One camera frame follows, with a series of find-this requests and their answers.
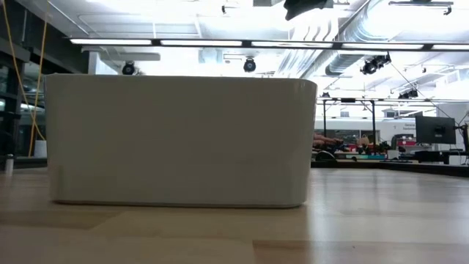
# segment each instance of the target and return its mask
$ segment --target cable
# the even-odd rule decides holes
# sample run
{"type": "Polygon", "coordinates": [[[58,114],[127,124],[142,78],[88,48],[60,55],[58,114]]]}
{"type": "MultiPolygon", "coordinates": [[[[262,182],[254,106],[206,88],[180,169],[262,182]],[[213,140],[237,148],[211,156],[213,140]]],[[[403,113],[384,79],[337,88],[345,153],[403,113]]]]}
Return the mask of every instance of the cable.
{"type": "MultiPolygon", "coordinates": [[[[453,144],[450,144],[449,145],[449,151],[451,152],[451,147],[453,146],[453,144]]],[[[456,144],[454,145],[454,149],[457,151],[457,155],[459,155],[459,164],[461,164],[462,162],[462,157],[461,157],[461,152],[459,151],[459,149],[457,148],[456,144]]]]}
{"type": "Polygon", "coordinates": [[[461,119],[461,121],[459,121],[459,123],[457,123],[458,126],[461,126],[462,121],[464,121],[464,119],[467,117],[467,115],[468,115],[468,113],[466,112],[465,116],[461,119]]]}
{"type": "Polygon", "coordinates": [[[31,126],[31,138],[29,140],[29,151],[28,151],[28,157],[31,157],[32,154],[32,145],[33,141],[35,139],[34,137],[34,128],[37,128],[37,133],[40,133],[39,128],[37,127],[36,123],[36,116],[37,116],[37,99],[39,98],[39,88],[41,86],[41,77],[43,73],[43,61],[44,61],[44,48],[45,48],[45,36],[47,33],[47,14],[49,13],[49,1],[45,0],[45,5],[46,5],[46,11],[44,15],[44,30],[43,30],[43,41],[41,43],[41,56],[39,58],[39,75],[37,76],[37,87],[36,87],[36,97],[34,99],[34,113],[33,113],[33,119],[32,119],[32,126],[31,126]]]}
{"type": "Polygon", "coordinates": [[[433,101],[431,101],[429,98],[427,98],[422,92],[420,92],[420,90],[415,86],[413,85],[407,78],[405,78],[405,76],[401,73],[401,71],[396,68],[396,66],[394,66],[393,63],[391,63],[391,66],[397,71],[397,73],[402,77],[404,78],[404,80],[410,84],[410,86],[412,86],[413,89],[415,89],[421,96],[423,96],[425,99],[427,99],[436,109],[440,110],[442,113],[444,113],[447,117],[449,118],[452,118],[450,117],[446,112],[444,112],[440,107],[438,107],[435,103],[433,103],[433,101]]]}
{"type": "MultiPolygon", "coordinates": [[[[31,119],[35,120],[34,115],[32,113],[32,110],[29,108],[28,98],[26,97],[26,93],[24,92],[23,81],[21,79],[21,74],[20,74],[20,71],[18,69],[18,63],[16,62],[15,48],[13,47],[12,33],[11,33],[11,29],[10,29],[10,22],[8,21],[7,2],[6,1],[3,1],[3,12],[4,12],[4,17],[5,17],[5,24],[7,26],[7,33],[8,33],[8,40],[9,40],[9,43],[10,43],[10,49],[12,51],[13,65],[15,66],[16,76],[18,77],[18,83],[20,85],[20,89],[21,89],[21,93],[23,95],[24,102],[28,106],[28,111],[29,111],[29,114],[31,115],[31,119]]],[[[36,122],[33,122],[33,126],[36,127],[37,134],[40,136],[40,138],[42,140],[45,140],[45,137],[41,134],[39,128],[37,127],[36,122]]]]}

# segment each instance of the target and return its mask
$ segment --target camera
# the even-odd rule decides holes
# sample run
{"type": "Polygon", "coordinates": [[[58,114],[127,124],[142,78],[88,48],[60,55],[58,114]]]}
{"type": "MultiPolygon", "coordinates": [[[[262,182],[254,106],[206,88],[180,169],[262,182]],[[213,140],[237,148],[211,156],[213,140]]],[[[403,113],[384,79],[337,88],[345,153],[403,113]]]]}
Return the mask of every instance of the camera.
{"type": "Polygon", "coordinates": [[[136,75],[136,76],[144,75],[144,73],[142,73],[140,71],[140,68],[135,66],[134,61],[126,61],[125,62],[125,65],[122,68],[122,74],[123,75],[136,75]]]}
{"type": "Polygon", "coordinates": [[[256,70],[256,62],[254,62],[253,58],[247,58],[246,62],[244,62],[244,71],[247,73],[252,73],[256,70]]]}

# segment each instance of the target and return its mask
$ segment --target ceiling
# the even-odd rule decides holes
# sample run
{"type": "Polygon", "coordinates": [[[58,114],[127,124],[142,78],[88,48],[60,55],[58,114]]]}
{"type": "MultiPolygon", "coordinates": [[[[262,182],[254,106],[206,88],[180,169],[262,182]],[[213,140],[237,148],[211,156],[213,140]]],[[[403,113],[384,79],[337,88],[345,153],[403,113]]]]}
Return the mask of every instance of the ceiling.
{"type": "MultiPolygon", "coordinates": [[[[45,0],[18,1],[44,16],[45,0]]],[[[69,37],[467,42],[469,24],[463,21],[469,16],[469,1],[453,1],[452,13],[444,15],[446,7],[390,7],[389,0],[371,0],[357,12],[368,1],[348,0],[292,21],[284,20],[283,2],[274,0],[49,0],[48,14],[69,37]],[[348,21],[355,13],[356,19],[348,21]]],[[[411,87],[408,80],[429,98],[469,99],[467,93],[448,94],[441,88],[464,83],[467,53],[391,52],[397,70],[387,65],[371,76],[360,73],[364,60],[373,56],[366,52],[348,56],[346,62],[337,61],[342,52],[118,47],[102,50],[101,58],[118,68],[123,63],[119,56],[134,53],[149,58],[160,54],[159,61],[137,62],[149,75],[307,78],[332,96],[369,98],[397,98],[411,87]],[[243,72],[247,56],[255,58],[255,73],[243,72]],[[325,71],[332,61],[346,66],[337,76],[325,71]]]]}

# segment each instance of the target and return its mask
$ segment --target stage light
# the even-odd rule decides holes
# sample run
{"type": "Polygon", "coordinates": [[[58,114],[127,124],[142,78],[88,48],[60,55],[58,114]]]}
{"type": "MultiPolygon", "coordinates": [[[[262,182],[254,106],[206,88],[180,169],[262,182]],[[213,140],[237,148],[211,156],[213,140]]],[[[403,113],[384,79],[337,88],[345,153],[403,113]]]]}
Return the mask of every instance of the stage light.
{"type": "Polygon", "coordinates": [[[134,61],[125,62],[125,65],[122,68],[122,74],[127,75],[127,76],[132,76],[132,75],[141,76],[141,75],[144,75],[144,73],[140,70],[140,68],[135,66],[134,61]]]}
{"type": "Polygon", "coordinates": [[[377,70],[384,67],[384,65],[391,63],[391,57],[388,55],[386,56],[374,56],[373,59],[369,59],[365,61],[365,65],[360,69],[362,74],[369,75],[376,73],[377,70]]]}
{"type": "Polygon", "coordinates": [[[256,62],[254,62],[253,58],[247,58],[246,62],[244,62],[243,69],[247,73],[252,73],[256,70],[256,62]]]}
{"type": "Polygon", "coordinates": [[[412,99],[412,98],[417,98],[417,97],[418,97],[417,89],[411,89],[408,92],[403,92],[402,94],[400,94],[397,99],[412,99]]]}

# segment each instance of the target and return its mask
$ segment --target ceiling light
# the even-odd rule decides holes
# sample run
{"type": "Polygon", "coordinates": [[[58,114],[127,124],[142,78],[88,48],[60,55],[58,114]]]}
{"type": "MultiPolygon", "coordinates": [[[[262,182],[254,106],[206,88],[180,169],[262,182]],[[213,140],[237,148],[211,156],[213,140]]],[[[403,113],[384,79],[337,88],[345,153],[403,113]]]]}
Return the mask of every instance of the ceiling light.
{"type": "Polygon", "coordinates": [[[303,43],[301,41],[253,41],[253,47],[332,48],[332,43],[303,43]]]}
{"type": "Polygon", "coordinates": [[[70,41],[79,45],[152,45],[151,40],[71,39],[70,41]]]}
{"type": "Polygon", "coordinates": [[[405,7],[448,7],[453,5],[452,1],[390,1],[390,6],[405,6],[405,7]]]}
{"type": "Polygon", "coordinates": [[[452,51],[469,51],[469,44],[437,44],[433,45],[434,50],[452,50],[452,51]]]}
{"type": "Polygon", "coordinates": [[[233,40],[161,40],[161,45],[165,46],[230,46],[240,47],[241,41],[233,40]]]}
{"type": "Polygon", "coordinates": [[[422,44],[403,44],[403,43],[344,43],[342,48],[349,49],[382,49],[382,50],[405,50],[405,49],[422,49],[422,44]]]}

